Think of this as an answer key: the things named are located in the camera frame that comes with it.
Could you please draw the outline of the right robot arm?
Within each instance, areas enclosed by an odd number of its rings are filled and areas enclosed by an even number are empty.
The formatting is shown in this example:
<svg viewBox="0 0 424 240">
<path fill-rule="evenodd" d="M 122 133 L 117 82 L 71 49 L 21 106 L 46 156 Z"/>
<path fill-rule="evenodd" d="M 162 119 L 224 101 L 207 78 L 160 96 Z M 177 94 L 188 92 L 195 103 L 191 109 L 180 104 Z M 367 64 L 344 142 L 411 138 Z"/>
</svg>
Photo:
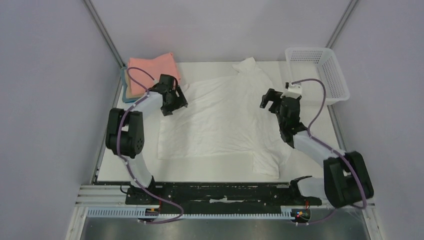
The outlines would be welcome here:
<svg viewBox="0 0 424 240">
<path fill-rule="evenodd" d="M 374 188 L 365 166 L 363 156 L 357 152 L 342 152 L 312 135 L 300 119 L 301 97 L 285 96 L 272 88 L 262 96 L 260 108 L 276 115 L 281 139 L 323 168 L 323 192 L 325 198 L 336 209 L 356 206 L 364 209 L 367 200 L 374 195 Z"/>
</svg>

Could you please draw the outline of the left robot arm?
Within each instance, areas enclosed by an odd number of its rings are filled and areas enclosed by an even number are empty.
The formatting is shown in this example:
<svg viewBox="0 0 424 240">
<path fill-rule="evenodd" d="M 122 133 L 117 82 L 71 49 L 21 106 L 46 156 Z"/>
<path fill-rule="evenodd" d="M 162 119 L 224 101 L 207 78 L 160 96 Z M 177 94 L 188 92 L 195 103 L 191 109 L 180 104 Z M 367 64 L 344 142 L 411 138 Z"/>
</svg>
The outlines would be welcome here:
<svg viewBox="0 0 424 240">
<path fill-rule="evenodd" d="M 109 111 L 105 146 L 118 156 L 130 176 L 130 190 L 137 190 L 137 197 L 144 204 L 152 204 L 157 197 L 155 180 L 146 162 L 138 165 L 136 156 L 145 145 L 144 118 L 160 110 L 162 115 L 171 116 L 174 111 L 188 107 L 178 80 L 171 75 L 161 74 L 157 83 L 128 109 L 112 108 Z"/>
</svg>

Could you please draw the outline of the white t shirt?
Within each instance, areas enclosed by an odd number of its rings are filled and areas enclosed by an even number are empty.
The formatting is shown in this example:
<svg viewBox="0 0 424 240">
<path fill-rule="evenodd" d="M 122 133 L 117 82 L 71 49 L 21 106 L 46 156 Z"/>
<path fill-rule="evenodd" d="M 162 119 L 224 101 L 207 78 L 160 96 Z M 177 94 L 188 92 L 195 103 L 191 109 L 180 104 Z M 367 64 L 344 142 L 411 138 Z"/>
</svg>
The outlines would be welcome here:
<svg viewBox="0 0 424 240">
<path fill-rule="evenodd" d="M 160 119 L 157 157 L 251 153 L 253 172 L 277 179 L 292 150 L 281 139 L 276 116 L 260 108 L 263 95 L 274 85 L 253 57 L 232 67 L 234 76 L 182 87 L 188 106 Z"/>
</svg>

